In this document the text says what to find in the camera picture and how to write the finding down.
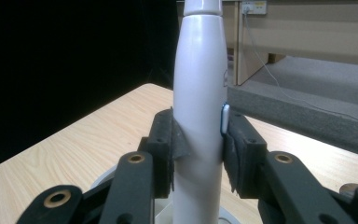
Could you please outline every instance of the grey surface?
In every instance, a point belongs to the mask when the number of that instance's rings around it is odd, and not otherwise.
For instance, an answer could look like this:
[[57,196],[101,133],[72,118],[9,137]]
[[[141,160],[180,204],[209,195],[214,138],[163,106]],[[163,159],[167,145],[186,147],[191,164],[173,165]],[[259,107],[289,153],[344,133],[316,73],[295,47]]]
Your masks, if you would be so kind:
[[229,87],[234,109],[358,154],[358,65],[286,56],[268,70],[281,87],[262,68]]

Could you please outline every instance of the light wood tabletop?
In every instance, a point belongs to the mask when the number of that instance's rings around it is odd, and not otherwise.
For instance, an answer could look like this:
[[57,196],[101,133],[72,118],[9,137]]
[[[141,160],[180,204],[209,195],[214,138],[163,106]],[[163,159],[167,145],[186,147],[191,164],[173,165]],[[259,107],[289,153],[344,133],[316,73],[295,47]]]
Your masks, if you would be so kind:
[[[154,116],[172,106],[172,91],[146,84],[89,114],[0,164],[0,223],[15,223],[42,191],[76,185],[83,192],[127,152],[148,136]],[[292,133],[257,119],[251,123],[269,150],[298,156],[316,178],[332,190],[358,183],[358,155]],[[261,223],[257,200],[230,192],[223,172],[221,205],[241,223]]]

